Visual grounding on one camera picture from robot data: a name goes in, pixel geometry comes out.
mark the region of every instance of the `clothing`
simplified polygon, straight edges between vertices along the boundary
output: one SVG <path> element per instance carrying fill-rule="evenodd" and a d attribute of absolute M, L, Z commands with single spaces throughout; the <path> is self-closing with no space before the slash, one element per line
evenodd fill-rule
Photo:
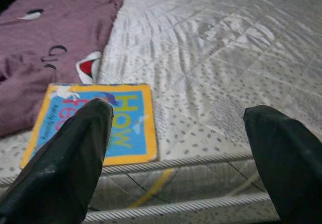
<path fill-rule="evenodd" d="M 81 224 L 101 175 L 112 121 L 112 106 L 102 100 L 78 109 L 0 197 L 0 220 L 6 219 L 1 223 Z"/>
<path fill-rule="evenodd" d="M 268 106 L 244 122 L 261 179 L 282 223 L 322 223 L 322 143 L 302 123 Z"/>
<path fill-rule="evenodd" d="M 17 0 L 0 15 L 0 136 L 32 127 L 49 83 L 80 83 L 76 63 L 93 78 L 122 3 Z"/>

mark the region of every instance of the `white mattress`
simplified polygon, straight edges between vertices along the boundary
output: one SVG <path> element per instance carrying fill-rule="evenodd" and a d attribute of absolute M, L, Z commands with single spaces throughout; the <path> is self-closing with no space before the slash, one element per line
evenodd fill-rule
<path fill-rule="evenodd" d="M 125 0 L 99 83 L 150 84 L 161 162 L 250 156 L 242 117 L 259 104 L 302 121 L 321 139 L 321 20 L 322 0 Z M 1 177 L 19 172 L 29 135 L 0 140 Z M 252 160 L 231 160 L 175 168 L 140 205 L 265 191 Z M 129 207 L 164 174 L 101 179 L 99 191 L 110 193 L 109 200 L 96 192 L 92 204 Z M 189 195 L 181 185 L 205 191 Z M 276 217 L 269 208 L 261 215 Z"/>

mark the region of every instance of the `book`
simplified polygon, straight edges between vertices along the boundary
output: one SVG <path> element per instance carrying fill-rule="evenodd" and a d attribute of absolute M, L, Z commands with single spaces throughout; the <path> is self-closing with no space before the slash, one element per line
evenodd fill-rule
<path fill-rule="evenodd" d="M 94 98 L 108 102 L 114 111 L 103 165 L 154 160 L 157 148 L 149 85 L 50 84 L 21 167 L 27 165 L 36 151 L 55 135 L 77 109 Z"/>

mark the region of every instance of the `red and white patch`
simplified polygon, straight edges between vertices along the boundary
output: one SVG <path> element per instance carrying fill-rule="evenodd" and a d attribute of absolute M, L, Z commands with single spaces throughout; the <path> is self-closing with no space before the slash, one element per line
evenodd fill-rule
<path fill-rule="evenodd" d="M 94 84 L 97 80 L 101 53 L 95 51 L 76 63 L 78 76 L 83 84 Z"/>

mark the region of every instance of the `yellow stripe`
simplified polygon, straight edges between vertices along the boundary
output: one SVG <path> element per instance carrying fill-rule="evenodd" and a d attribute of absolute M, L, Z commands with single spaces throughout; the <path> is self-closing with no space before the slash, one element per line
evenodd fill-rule
<path fill-rule="evenodd" d="M 53 84 L 50 84 L 49 87 L 47 88 L 46 95 L 43 100 L 41 110 L 39 112 L 36 124 L 33 128 L 32 134 L 31 134 L 31 140 L 29 142 L 29 145 L 25 151 L 24 157 L 23 157 L 21 164 L 20 164 L 20 167 L 22 169 L 27 165 L 28 161 L 31 158 L 32 152 L 34 151 L 34 149 L 37 146 L 37 140 L 38 140 L 38 135 L 40 132 L 41 124 L 43 123 L 45 116 L 48 112 L 49 105 L 50 105 L 50 96 L 54 90 L 56 90 L 56 86 L 54 86 Z"/>
<path fill-rule="evenodd" d="M 167 181 L 167 179 L 170 177 L 170 175 L 173 173 L 174 169 L 166 169 L 163 171 L 162 175 L 156 180 L 156 182 L 153 184 L 152 188 L 146 192 L 146 194 L 139 199 L 137 199 L 134 203 L 132 203 L 129 207 L 134 208 L 142 205 L 146 201 L 148 201 L 153 195 L 157 194 L 159 190 L 162 188 L 164 183 Z"/>

